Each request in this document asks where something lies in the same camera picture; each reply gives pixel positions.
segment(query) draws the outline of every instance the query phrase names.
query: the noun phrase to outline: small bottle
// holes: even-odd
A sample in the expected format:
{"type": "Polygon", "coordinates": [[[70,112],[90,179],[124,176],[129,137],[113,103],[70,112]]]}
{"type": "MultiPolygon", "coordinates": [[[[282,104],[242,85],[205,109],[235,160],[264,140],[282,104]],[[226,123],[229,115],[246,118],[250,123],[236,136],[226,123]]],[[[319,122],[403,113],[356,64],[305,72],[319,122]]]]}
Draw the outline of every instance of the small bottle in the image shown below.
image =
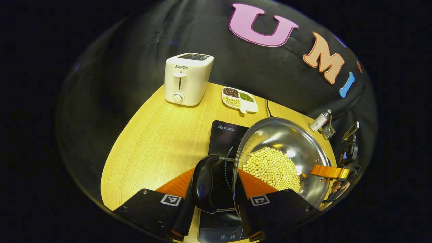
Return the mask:
{"type": "Polygon", "coordinates": [[[312,131],[317,131],[318,129],[320,129],[320,127],[322,127],[322,125],[324,125],[324,123],[326,123],[326,121],[328,120],[328,116],[331,114],[331,110],[328,109],[327,112],[323,112],[321,113],[318,118],[315,119],[315,121],[309,125],[309,128],[312,131]]]}

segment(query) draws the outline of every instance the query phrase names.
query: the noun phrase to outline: black cloth backdrop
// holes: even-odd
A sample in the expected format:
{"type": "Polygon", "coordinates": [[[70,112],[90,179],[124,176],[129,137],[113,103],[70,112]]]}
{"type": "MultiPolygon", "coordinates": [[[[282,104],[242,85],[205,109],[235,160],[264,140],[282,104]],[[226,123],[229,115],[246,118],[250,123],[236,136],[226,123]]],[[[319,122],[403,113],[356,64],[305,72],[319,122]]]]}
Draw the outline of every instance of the black cloth backdrop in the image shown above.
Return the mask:
{"type": "Polygon", "coordinates": [[[367,167],[378,130],[374,91],[367,70],[362,66],[360,73],[355,54],[328,29],[273,1],[165,0],[100,35],[71,67],[60,94],[56,131],[62,157],[75,181],[96,201],[102,203],[100,179],[114,142],[164,83],[166,59],[185,52],[214,56],[212,83],[245,90],[312,118],[331,109],[337,133],[330,142],[336,159],[344,147],[343,134],[359,121],[358,163],[367,167]],[[229,29],[233,3],[266,11],[253,25],[261,34],[273,33],[274,15],[292,20],[299,29],[279,47],[245,41],[229,29]],[[334,85],[302,59],[314,45],[313,31],[327,40],[330,54],[337,52],[345,60],[334,85]],[[356,80],[342,98],[338,92],[350,71],[356,80]]]}

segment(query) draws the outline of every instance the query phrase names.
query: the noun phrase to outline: metal bowl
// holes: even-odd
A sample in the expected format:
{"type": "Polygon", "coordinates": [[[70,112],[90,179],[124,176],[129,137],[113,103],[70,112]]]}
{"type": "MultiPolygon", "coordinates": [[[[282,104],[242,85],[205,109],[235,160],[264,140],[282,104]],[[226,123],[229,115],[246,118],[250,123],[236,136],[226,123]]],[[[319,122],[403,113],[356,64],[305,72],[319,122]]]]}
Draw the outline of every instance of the metal bowl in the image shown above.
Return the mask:
{"type": "Polygon", "coordinates": [[[235,156],[233,185],[237,179],[237,169],[246,164],[247,155],[262,147],[278,149],[293,161],[297,175],[300,175],[301,187],[298,194],[318,208],[326,196],[330,182],[320,181],[321,178],[312,176],[311,171],[315,164],[329,166],[327,156],[309,132],[282,118],[260,120],[246,132],[235,156]]]}

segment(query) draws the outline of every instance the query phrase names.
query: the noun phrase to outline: white divided plate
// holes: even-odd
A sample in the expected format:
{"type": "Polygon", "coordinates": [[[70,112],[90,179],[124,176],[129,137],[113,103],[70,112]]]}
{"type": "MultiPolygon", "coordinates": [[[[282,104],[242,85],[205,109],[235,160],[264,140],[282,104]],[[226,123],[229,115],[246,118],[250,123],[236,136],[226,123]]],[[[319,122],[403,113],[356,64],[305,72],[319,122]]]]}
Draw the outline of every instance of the white divided plate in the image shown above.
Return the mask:
{"type": "Polygon", "coordinates": [[[231,107],[231,108],[234,108],[234,109],[239,109],[243,114],[246,114],[246,112],[257,112],[258,111],[257,101],[255,100],[255,97],[253,95],[249,94],[248,92],[241,91],[241,90],[238,90],[238,89],[234,89],[234,88],[231,88],[231,87],[223,87],[223,89],[222,89],[222,101],[228,107],[231,107]],[[224,94],[223,90],[225,88],[237,90],[237,92],[238,92],[238,98],[224,94]],[[254,102],[250,102],[250,101],[247,101],[247,100],[244,100],[244,99],[240,98],[240,93],[244,93],[244,94],[249,95],[250,97],[252,97],[252,99],[254,100],[254,102]],[[223,99],[224,96],[227,96],[227,97],[229,97],[231,99],[240,100],[240,107],[232,106],[232,105],[228,104],[227,102],[225,102],[225,100],[223,99]]]}

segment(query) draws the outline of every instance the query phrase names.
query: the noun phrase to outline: wooden table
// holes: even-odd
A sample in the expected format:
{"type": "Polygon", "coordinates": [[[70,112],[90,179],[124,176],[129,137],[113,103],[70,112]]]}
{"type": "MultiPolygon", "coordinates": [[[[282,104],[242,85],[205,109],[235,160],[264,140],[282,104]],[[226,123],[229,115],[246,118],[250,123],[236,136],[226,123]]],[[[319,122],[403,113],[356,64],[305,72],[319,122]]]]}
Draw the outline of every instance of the wooden table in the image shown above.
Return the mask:
{"type": "MultiPolygon", "coordinates": [[[[268,117],[263,98],[255,96],[258,112],[242,114],[223,103],[222,88],[209,83],[201,102],[189,107],[166,101],[162,85],[141,106],[123,129],[106,160],[101,180],[105,206],[114,210],[140,189],[156,190],[194,168],[208,153],[214,120],[250,127],[268,117]]],[[[273,116],[291,120],[309,131],[308,125],[313,119],[272,101],[268,105],[273,116]]],[[[312,135],[331,164],[336,165],[330,143],[318,132],[312,135]]],[[[197,238],[198,209],[195,208],[189,236],[184,241],[198,242],[197,238]]]]}

